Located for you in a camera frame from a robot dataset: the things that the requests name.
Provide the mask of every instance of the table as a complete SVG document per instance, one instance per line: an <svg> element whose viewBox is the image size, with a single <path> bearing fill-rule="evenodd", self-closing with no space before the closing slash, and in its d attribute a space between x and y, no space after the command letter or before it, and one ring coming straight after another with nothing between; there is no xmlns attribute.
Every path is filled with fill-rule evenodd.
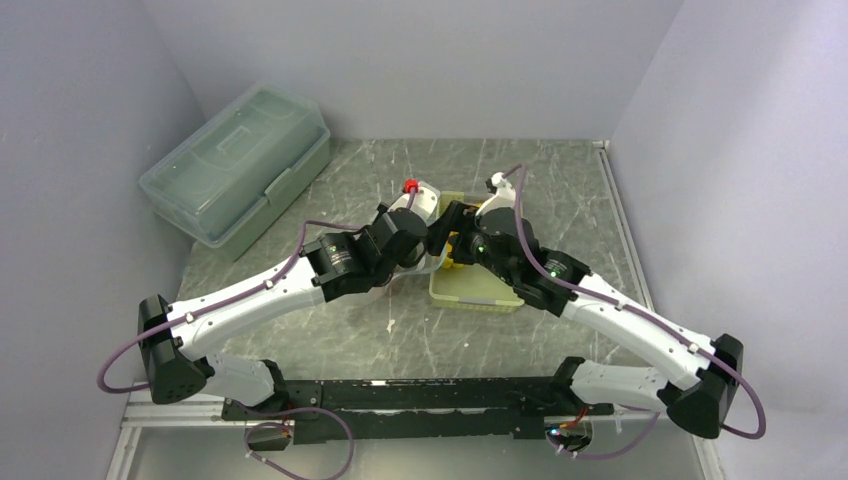
<svg viewBox="0 0 848 480"><path fill-rule="evenodd" d="M644 302L613 190L590 141L402 139L335 141L331 148L327 168L238 261L221 260L196 243L179 299L281 262L304 219L368 223L378 202L391 203L407 178L440 190L483 193L492 173L525 162L524 215L542 245L582 260ZM321 232L312 228L307 240ZM427 282L426 276L406 277L371 304L343 298L288 314L232 338L224 351L271 359L289 379L551 375L569 355L643 365L594 330L531 307L514 314L432 307Z"/></svg>

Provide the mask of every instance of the orange wire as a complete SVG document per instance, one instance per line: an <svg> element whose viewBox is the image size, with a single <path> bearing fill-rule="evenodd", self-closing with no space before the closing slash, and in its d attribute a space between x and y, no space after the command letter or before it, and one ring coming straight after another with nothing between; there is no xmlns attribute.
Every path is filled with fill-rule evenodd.
<svg viewBox="0 0 848 480"><path fill-rule="evenodd" d="M580 413L579 413L579 414L577 414L577 418L575 418L574 420L572 420L572 421L570 421L570 422L567 422L567 423L563 423L563 424L561 424L561 425L559 426L559 428L564 428L564 429L566 429L566 430L569 430L569 429L571 429L571 428L576 427L576 426L577 426L577 424L578 424L578 423L580 423L580 420L583 420L583 417L585 417L585 416L586 416L586 413L587 413L588 411L589 411L589 407L583 407L582 409L580 409Z"/></svg>

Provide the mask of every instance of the green basket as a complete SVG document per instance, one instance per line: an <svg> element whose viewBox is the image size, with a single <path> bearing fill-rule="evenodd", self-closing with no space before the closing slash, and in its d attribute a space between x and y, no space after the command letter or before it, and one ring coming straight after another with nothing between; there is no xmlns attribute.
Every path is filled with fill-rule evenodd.
<svg viewBox="0 0 848 480"><path fill-rule="evenodd" d="M442 192L439 196L439 213L443 213L452 200L465 203L483 203L487 195ZM512 287L480 265L436 270L430 274L431 303L436 307L460 308L481 312L512 313L524 305L524 300Z"/></svg>

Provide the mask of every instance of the plastic box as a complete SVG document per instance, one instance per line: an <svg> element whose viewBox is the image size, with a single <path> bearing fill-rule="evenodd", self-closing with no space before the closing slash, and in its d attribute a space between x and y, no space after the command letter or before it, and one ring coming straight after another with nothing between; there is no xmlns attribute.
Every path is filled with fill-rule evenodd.
<svg viewBox="0 0 848 480"><path fill-rule="evenodd" d="M256 85L140 180L156 212L235 260L329 163L318 106Z"/></svg>
<svg viewBox="0 0 848 480"><path fill-rule="evenodd" d="M439 213L443 213L452 200L475 204L488 198L487 195L442 192ZM512 313L524 305L524 300L518 298L512 287L480 265L439 269L431 273L430 297L437 307L486 312Z"/></svg>

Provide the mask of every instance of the gray wall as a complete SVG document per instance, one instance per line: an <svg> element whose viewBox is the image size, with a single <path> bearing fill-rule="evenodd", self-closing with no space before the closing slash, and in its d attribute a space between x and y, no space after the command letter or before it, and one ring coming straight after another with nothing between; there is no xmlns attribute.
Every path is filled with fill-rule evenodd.
<svg viewBox="0 0 848 480"><path fill-rule="evenodd" d="M207 116L267 79L353 138L609 138L682 2L144 1Z"/></svg>
<svg viewBox="0 0 848 480"><path fill-rule="evenodd" d="M202 114L140 2L4 1L0 44L0 477L103 478L126 398L95 374L189 247L136 181Z"/></svg>
<svg viewBox="0 0 848 480"><path fill-rule="evenodd" d="M846 32L845 2L687 1L612 137L658 307L742 339L778 425L722 439L731 478L848 470L848 442L807 444L846 435Z"/></svg>

